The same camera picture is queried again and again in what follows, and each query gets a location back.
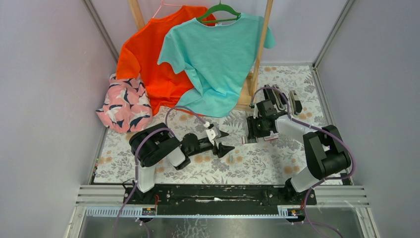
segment orange shirt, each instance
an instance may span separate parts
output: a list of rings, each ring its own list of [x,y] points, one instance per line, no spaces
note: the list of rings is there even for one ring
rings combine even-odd
[[[184,71],[175,74],[170,64],[165,62],[158,65],[165,35],[172,27],[202,16],[206,11],[204,6],[182,6],[174,14],[160,19],[152,18],[122,46],[117,79],[136,78],[140,73],[153,115],[159,112],[160,106],[175,106],[181,96],[194,87]],[[209,20],[215,20],[214,16],[204,19]]]

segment bird print pattern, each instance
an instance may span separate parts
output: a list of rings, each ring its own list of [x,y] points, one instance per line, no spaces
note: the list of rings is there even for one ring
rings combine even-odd
[[[96,114],[105,127],[119,133],[146,128],[152,121],[152,108],[140,76],[117,80],[111,75],[104,105]]]

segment folded pink cloth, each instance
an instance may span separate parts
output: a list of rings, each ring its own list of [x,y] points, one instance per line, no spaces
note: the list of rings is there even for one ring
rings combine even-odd
[[[143,130],[152,121],[152,108],[144,83],[137,78],[109,78],[102,108],[96,110],[102,123],[120,133]]]

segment pink hanger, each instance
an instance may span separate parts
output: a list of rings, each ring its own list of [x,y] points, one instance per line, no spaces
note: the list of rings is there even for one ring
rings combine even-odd
[[[156,11],[156,13],[152,16],[152,18],[154,18],[156,16],[156,14],[159,12],[159,10],[162,8],[163,5],[165,5],[165,6],[181,6],[181,5],[166,4],[166,3],[163,3],[163,0],[160,0],[160,6],[159,6],[158,10]]]

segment white wall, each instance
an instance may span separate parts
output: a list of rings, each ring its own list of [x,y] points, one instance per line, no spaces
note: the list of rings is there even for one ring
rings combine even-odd
[[[92,0],[118,52],[137,32],[127,0]],[[164,0],[164,3],[211,7],[218,0]],[[265,50],[262,62],[313,62],[337,20],[346,0],[274,0],[269,26],[277,45]],[[264,16],[266,0],[223,0],[238,12]],[[154,15],[159,0],[139,0],[145,22]],[[163,6],[157,18],[178,10]]]
[[[0,1],[0,237],[62,237],[115,62],[81,0]]]
[[[360,0],[319,67],[383,238],[419,237],[420,1]]]

